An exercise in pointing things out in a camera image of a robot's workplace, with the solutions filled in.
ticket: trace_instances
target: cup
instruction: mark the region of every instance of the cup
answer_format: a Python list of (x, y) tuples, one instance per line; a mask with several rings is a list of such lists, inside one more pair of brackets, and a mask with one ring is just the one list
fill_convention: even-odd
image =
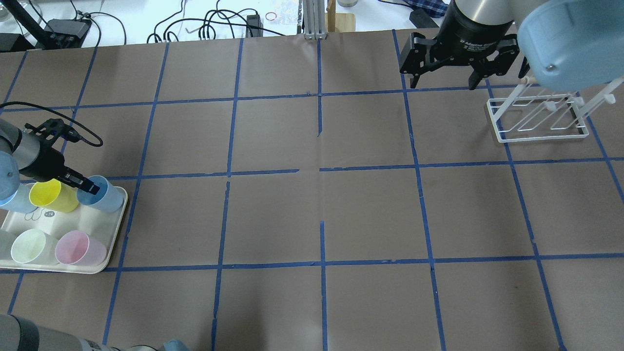
[(11, 246), (13, 261), (20, 264), (58, 264), (54, 248), (58, 240), (39, 229), (19, 234)]
[(0, 209), (5, 209), (20, 213), (31, 213), (37, 209), (29, 199), (30, 189), (24, 184), (20, 184), (17, 191), (4, 200), (0, 200)]
[(0, 229), (0, 260), (11, 259), (11, 246), (15, 241), (15, 235)]
[(35, 183), (30, 200), (35, 206), (59, 212), (72, 212), (78, 206), (76, 190), (56, 179)]
[(62, 264), (98, 265), (106, 258), (106, 246), (80, 230), (72, 230), (59, 240), (55, 256)]
[(92, 175), (89, 180), (99, 186), (100, 190), (94, 195), (78, 189), (76, 197), (81, 204), (104, 212), (115, 212), (124, 203), (123, 195), (106, 178)]

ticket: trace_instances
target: robotic arm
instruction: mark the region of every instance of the robotic arm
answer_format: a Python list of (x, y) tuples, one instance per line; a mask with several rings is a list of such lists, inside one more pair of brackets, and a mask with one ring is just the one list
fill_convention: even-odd
[[(514, 20), (518, 35), (505, 35)], [(522, 51), (518, 78), (532, 68), (549, 89), (581, 90), (624, 75), (622, 28), (621, 0), (452, 0), (434, 39), (411, 34), (400, 72), (413, 76), (415, 88), (424, 73), (471, 66), (473, 90), (483, 78), (505, 75)]]
[[(15, 104), (41, 108), (69, 119), (60, 112), (28, 102), (7, 102), (0, 104), (0, 108)], [(60, 137), (70, 142), (83, 140), (96, 147), (102, 145), (100, 137), (79, 122), (74, 121), (74, 124), (96, 136), (99, 144), (85, 140), (62, 119), (49, 119), (39, 127), (26, 124), (23, 131), (0, 119), (0, 199), (6, 199), (17, 191), (20, 173), (38, 182), (58, 179), (71, 187), (91, 194), (97, 193), (100, 188), (87, 177), (65, 166), (65, 157), (52, 148)]]

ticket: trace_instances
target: light blue cup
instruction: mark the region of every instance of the light blue cup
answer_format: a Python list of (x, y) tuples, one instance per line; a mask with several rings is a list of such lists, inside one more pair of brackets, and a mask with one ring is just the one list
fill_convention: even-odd
[(13, 195), (4, 200), (0, 200), (0, 209), (20, 213), (31, 213), (37, 209), (37, 206), (33, 205), (28, 198), (30, 192), (31, 190), (28, 186), (20, 184)]
[(96, 195), (78, 189), (78, 202), (104, 212), (115, 212), (124, 203), (123, 195), (106, 178), (101, 175), (89, 177), (95, 185), (100, 187)]

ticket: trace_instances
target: white tray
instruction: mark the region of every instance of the white tray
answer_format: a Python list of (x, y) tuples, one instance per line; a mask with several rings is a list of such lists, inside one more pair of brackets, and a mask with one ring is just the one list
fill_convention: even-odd
[(38, 208), (29, 214), (9, 211), (6, 215), (2, 229), (9, 233), (19, 235), (28, 229), (41, 229), (45, 233), (60, 239), (65, 233), (71, 230), (82, 230), (91, 235), (99, 242), (106, 245), (107, 254), (104, 261), (96, 266), (78, 266), (67, 264), (19, 264), (11, 259), (0, 260), (0, 268), (7, 269), (27, 269), (27, 270), (45, 270), (49, 272), (68, 272), (95, 274), (101, 272), (109, 263), (110, 255), (113, 251), (113, 245), (119, 232), (119, 226), (124, 216), (125, 206), (128, 203), (128, 193), (122, 187), (115, 187), (119, 190), (123, 197), (123, 205), (113, 213), (103, 212), (93, 209), (89, 206), (79, 204), (75, 210), (70, 213), (52, 211)]

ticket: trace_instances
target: plaid cloth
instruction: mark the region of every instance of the plaid cloth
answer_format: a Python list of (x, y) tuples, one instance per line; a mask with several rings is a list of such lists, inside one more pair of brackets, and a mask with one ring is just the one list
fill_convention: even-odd
[(444, 16), (446, 9), (449, 7), (442, 0), (403, 0), (408, 5), (423, 9), (433, 18)]

